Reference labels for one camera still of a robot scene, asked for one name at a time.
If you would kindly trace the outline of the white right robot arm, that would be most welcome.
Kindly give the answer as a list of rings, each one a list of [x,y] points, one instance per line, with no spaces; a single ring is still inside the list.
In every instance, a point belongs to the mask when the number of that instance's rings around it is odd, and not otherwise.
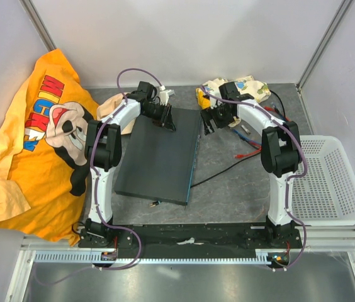
[[[250,94],[241,94],[234,82],[222,84],[217,95],[204,85],[200,90],[210,100],[210,106],[201,110],[206,135],[213,133],[215,128],[225,128],[235,117],[260,134],[261,163],[269,174],[270,183],[268,220],[275,225],[264,232],[264,239],[270,247],[280,247],[287,240],[287,233],[281,226],[294,220],[291,198],[299,164],[302,163],[303,171],[307,171],[298,125],[273,116]]]

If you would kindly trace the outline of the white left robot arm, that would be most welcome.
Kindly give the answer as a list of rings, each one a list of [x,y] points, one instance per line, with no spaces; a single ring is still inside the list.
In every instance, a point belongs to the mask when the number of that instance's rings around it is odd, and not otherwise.
[[[122,131],[139,116],[150,118],[156,126],[176,131],[169,103],[174,90],[165,86],[160,86],[158,92],[155,90],[150,83],[139,82],[138,88],[126,94],[112,111],[88,124],[84,153],[92,177],[92,201],[87,224],[97,227],[92,239],[100,247],[109,247],[114,241],[113,230],[106,226],[113,217],[112,183],[122,155]]]

